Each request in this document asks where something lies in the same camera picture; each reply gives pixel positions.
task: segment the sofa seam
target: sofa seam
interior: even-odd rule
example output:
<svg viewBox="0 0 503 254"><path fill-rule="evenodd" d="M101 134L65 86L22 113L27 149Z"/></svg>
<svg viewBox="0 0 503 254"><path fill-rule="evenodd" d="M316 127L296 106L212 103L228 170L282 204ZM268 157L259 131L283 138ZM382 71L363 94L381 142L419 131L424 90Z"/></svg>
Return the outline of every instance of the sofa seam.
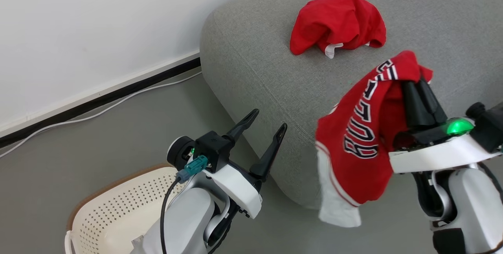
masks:
<svg viewBox="0 0 503 254"><path fill-rule="evenodd" d="M215 26L217 27L217 30L220 32L220 34L222 35L222 37L225 37L223 32L221 31L216 19L215 19L215 12L212 13L212 16L213 16L213 21L215 23ZM227 43L229 45L229 47L234 51L234 53L236 53L239 57L239 59L241 59L241 61L246 65L246 67L248 68L248 70L250 70L250 72L255 76L255 78L257 78L257 80L259 81L260 85L262 86L262 88L264 89L264 91L266 92L266 94L269 96L269 98L271 98L271 100L273 100L273 102L284 112L284 114L290 119L291 122L293 122L295 124L295 129L300 132L300 134L306 138L307 140L311 141L314 145L314 142L316 141L316 139L314 137L311 137L310 134L307 133L307 131L305 131L299 123L297 123L294 118L289 114L287 113L286 109L278 102L278 100L276 100L276 98L274 97L274 95L272 95L272 93L269 91L269 89L267 88L267 86L264 84L264 82L262 81L262 79L260 79L260 77L257 75L257 73L253 70L253 68L248 65L248 63L246 62L246 60L241 56L241 54L239 54L239 52L234 48L234 46L232 46L232 44L225 38L225 43Z"/></svg>

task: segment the gray ottoman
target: gray ottoman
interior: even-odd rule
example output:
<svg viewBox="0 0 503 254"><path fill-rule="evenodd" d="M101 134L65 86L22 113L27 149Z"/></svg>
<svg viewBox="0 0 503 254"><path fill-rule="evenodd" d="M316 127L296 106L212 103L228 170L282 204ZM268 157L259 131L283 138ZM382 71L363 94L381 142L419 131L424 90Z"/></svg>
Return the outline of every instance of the gray ottoman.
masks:
<svg viewBox="0 0 503 254"><path fill-rule="evenodd" d="M476 101L503 97L501 0L368 0L387 27L383 48L289 50L298 11L310 0L234 0L207 18L201 37L203 75L230 116L259 108L246 140L258 155L282 122L289 129L272 169L284 193L305 207L319 205L316 121L370 69L413 50L435 70L433 90L449 116Z"/></svg>

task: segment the white wall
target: white wall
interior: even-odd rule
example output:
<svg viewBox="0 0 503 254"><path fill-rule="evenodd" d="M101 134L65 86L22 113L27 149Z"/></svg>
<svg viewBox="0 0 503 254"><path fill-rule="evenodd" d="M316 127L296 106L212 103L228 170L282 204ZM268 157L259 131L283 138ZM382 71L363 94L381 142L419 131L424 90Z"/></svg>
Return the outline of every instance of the white wall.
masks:
<svg viewBox="0 0 503 254"><path fill-rule="evenodd" d="M225 1L0 0L0 137L197 57Z"/></svg>

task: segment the basket handle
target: basket handle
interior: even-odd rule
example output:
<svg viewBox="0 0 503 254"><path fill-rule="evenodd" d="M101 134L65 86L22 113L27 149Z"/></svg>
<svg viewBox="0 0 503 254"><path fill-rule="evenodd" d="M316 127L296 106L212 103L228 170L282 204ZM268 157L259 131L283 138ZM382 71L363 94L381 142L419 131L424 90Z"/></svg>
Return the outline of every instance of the basket handle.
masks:
<svg viewBox="0 0 503 254"><path fill-rule="evenodd" d="M70 238L70 233L72 231L67 231L64 236L64 251L66 254L73 254L72 252L72 239Z"/></svg>

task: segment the white cable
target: white cable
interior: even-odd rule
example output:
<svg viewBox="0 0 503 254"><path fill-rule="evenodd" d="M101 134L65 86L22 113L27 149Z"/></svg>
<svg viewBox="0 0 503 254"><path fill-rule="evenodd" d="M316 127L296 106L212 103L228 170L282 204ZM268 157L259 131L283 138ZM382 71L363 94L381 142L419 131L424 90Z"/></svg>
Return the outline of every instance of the white cable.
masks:
<svg viewBox="0 0 503 254"><path fill-rule="evenodd" d="M126 100L129 100L130 98L133 98L134 96L140 94L140 93L143 93L143 92L147 92L147 91L150 91L150 90L154 90L154 89L158 89L158 88L162 88L162 87L166 87L166 86L170 86L170 85L175 85L175 84L179 84L179 83L182 83L186 80L189 80L191 79L192 77L196 77L197 75L200 75L202 72L199 72L199 73L196 73L195 75L192 75L191 77L187 77L186 79L182 79L182 80L179 80L177 82L172 82L172 83L168 83L168 84L163 84L163 85L159 85L159 86L154 86L154 87L151 87L151 88L147 88L147 89L143 89L141 91L138 91L138 92L135 92L131 95L128 95L126 98L120 100L119 102L115 103L114 105L104 109L103 111L93 115L93 116L90 116L90 117L87 117L87 118L83 118L83 119L80 119L80 120L74 120L74 121L68 121L68 122L62 122L62 123L56 123L56 124L52 124L52 125L49 125L49 126L46 126L46 127L43 127L37 131L35 131L34 133L30 134L30 136L28 136L27 138L23 139L23 141L21 141L20 143L18 143L18 145L12 147L9 151L3 153L0 155L0 158L2 158L3 156L9 154L10 152L16 150L18 147L20 147L21 145L23 145L26 141L28 141L30 138L32 138L33 136L36 136L37 134L39 134L40 132L42 131L45 131L49 128L52 128L52 127L56 127L56 126L60 126L60 125L64 125L64 124L70 124L70 123L79 123L79 122L83 122L83 121L86 121L86 120L90 120L90 119L93 119L93 118L96 118L97 116L100 116L104 113L106 113L107 111L117 107L118 105L122 104L122 102L125 102Z"/></svg>

